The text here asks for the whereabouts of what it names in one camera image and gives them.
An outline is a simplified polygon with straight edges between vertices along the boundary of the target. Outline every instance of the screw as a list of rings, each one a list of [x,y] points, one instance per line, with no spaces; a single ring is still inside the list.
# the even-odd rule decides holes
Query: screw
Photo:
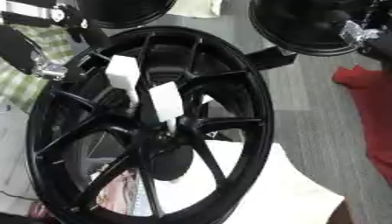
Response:
[[[73,212],[73,213],[77,213],[77,212],[79,212],[81,209],[78,207],[78,206],[75,206],[75,207],[73,207],[73,208],[71,208],[71,212]]]

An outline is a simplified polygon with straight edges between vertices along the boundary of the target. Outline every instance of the gray floor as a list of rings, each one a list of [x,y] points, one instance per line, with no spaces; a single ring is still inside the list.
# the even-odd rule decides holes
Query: gray floor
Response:
[[[245,53],[268,46],[249,22],[248,1],[230,1],[220,18],[167,15],[149,25],[180,25],[211,32]],[[84,46],[74,47],[79,51]],[[361,120],[350,95],[331,81],[338,66],[355,64],[379,68],[377,62],[356,54],[300,56],[292,66],[264,73],[276,109],[276,142],[300,171],[347,197],[356,224],[391,224],[392,190],[366,158]]]

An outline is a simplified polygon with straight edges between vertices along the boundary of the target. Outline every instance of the black wheel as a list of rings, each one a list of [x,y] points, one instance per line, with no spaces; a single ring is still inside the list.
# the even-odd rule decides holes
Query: black wheel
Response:
[[[177,0],[74,0],[88,18],[103,28],[123,29],[162,17]]]
[[[356,45],[340,36],[340,21],[361,24],[371,0],[252,0],[252,25],[270,42],[295,53],[335,56],[350,53]]]
[[[270,152],[273,108],[262,76],[241,52],[201,31],[151,27],[112,40],[108,49],[87,49],[76,56],[86,79],[49,83],[31,112],[27,157],[38,196],[66,224],[222,223],[256,181]],[[126,94],[113,89],[104,74],[114,54],[138,59],[141,104],[136,110],[129,110]],[[151,122],[154,113],[146,94],[169,81],[177,84],[185,107],[174,136],[165,134],[164,124]],[[214,99],[213,105],[203,104],[205,95]],[[243,141],[231,171],[223,171],[208,139]],[[87,154],[99,143],[113,159],[91,163]],[[208,168],[213,190],[191,206],[167,213],[162,205],[170,201],[160,201],[157,184],[186,177],[195,158]],[[93,181],[89,175],[102,165],[106,169]],[[100,190],[129,169],[140,172],[150,202],[148,216],[114,213],[96,202]]]

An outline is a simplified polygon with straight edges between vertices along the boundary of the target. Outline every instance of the bolt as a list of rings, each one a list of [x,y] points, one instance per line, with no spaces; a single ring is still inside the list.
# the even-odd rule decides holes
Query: bolt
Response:
[[[77,212],[79,212],[81,209],[78,207],[78,206],[75,206],[75,207],[73,207],[73,208],[71,208],[71,212],[73,212],[73,213],[77,213]]]
[[[58,23],[66,17],[66,14],[63,10],[54,9],[52,10],[52,19],[54,22]]]
[[[81,28],[87,29],[88,28],[88,21],[86,19],[83,19],[83,21],[80,24]]]

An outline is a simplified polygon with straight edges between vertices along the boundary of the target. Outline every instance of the metal clamp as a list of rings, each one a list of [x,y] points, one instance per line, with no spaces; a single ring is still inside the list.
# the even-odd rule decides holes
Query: metal clamp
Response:
[[[68,69],[50,61],[42,51],[33,52],[31,57],[36,62],[36,66],[32,69],[33,75],[51,81],[62,81],[66,78]]]
[[[347,20],[339,35],[349,45],[363,46],[368,39],[378,39],[380,33],[381,31],[376,29],[365,30],[354,21]]]

